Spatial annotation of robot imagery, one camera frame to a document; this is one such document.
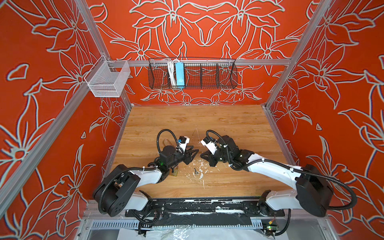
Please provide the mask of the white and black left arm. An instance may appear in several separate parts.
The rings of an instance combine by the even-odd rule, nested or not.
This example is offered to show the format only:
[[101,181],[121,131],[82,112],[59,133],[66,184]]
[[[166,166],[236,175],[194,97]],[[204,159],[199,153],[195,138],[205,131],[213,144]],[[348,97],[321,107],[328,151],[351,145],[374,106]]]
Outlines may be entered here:
[[[176,145],[160,148],[160,136],[168,132]],[[176,135],[169,129],[159,131],[156,146],[159,156],[147,167],[116,166],[93,192],[93,199],[103,215],[114,217],[123,210],[142,211],[150,202],[150,197],[137,188],[163,182],[180,163],[190,164],[199,152],[189,145],[190,138]]]

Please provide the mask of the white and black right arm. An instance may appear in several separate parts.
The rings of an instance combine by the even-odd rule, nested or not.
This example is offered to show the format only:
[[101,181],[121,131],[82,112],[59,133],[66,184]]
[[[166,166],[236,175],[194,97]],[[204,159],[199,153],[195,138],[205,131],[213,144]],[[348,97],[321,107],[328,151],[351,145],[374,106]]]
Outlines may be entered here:
[[[348,210],[357,204],[356,193],[345,183],[336,178],[322,175],[313,165],[305,167],[292,166],[267,159],[249,150],[241,150],[229,136],[221,136],[208,130],[201,144],[208,150],[201,158],[208,161],[211,167],[219,162],[229,163],[234,171],[257,173],[277,180],[289,187],[287,191],[263,192],[259,206],[262,214],[269,210],[305,210],[315,217],[325,217],[329,210]],[[349,203],[342,206],[331,206],[334,196],[333,186],[344,188],[351,196]]]

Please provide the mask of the light blue box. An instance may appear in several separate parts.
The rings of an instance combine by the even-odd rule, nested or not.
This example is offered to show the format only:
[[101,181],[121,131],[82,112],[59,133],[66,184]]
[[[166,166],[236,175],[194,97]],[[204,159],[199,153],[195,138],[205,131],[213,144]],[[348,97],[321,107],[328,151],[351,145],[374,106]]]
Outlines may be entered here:
[[184,63],[176,62],[175,63],[176,70],[176,83],[177,87],[183,89],[185,87],[185,73],[184,73]]

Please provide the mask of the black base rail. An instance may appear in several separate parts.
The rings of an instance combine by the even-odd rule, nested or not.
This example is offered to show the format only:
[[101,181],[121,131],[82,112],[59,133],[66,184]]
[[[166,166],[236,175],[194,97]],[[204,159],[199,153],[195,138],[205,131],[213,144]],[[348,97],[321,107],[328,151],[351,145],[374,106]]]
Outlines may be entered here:
[[151,200],[137,214],[147,220],[157,218],[155,227],[224,227],[262,229],[269,222],[276,227],[278,219],[284,219],[283,210],[271,210],[263,214],[258,197],[218,198],[158,198]]

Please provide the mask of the white mesh wall basket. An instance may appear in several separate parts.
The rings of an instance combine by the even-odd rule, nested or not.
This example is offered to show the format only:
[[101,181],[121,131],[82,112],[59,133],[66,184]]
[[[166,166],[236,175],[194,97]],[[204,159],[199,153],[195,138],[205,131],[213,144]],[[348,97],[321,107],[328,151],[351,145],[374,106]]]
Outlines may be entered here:
[[85,81],[95,97],[118,98],[130,75],[128,61],[120,61],[115,66],[113,61],[108,61],[101,56],[85,76]]

